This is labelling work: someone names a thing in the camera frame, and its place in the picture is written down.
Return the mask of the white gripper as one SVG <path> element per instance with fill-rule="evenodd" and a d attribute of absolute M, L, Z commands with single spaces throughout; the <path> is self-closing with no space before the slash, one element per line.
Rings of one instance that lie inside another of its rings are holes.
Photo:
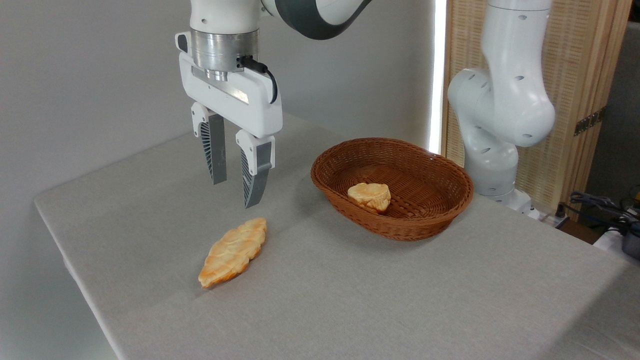
<path fill-rule="evenodd" d="M 267 74 L 240 67 L 215 70 L 194 61 L 191 34 L 175 35 L 180 50 L 179 68 L 185 93 L 194 100 L 190 108 L 194 136 L 201 139 L 209 175 L 214 185 L 227 180 L 225 119 L 242 128 L 235 139 L 241 149 L 244 207 L 260 203 L 270 169 L 275 167 L 275 137 L 282 129 L 282 102 L 274 97 Z"/>

